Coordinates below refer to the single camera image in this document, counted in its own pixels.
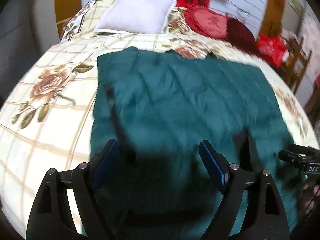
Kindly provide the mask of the person's right hand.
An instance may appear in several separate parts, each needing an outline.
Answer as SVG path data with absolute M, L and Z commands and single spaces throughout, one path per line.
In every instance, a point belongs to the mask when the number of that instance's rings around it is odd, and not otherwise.
M 300 197 L 298 199 L 299 217 L 310 214 L 319 203 L 319 183 L 314 179 L 304 182 Z

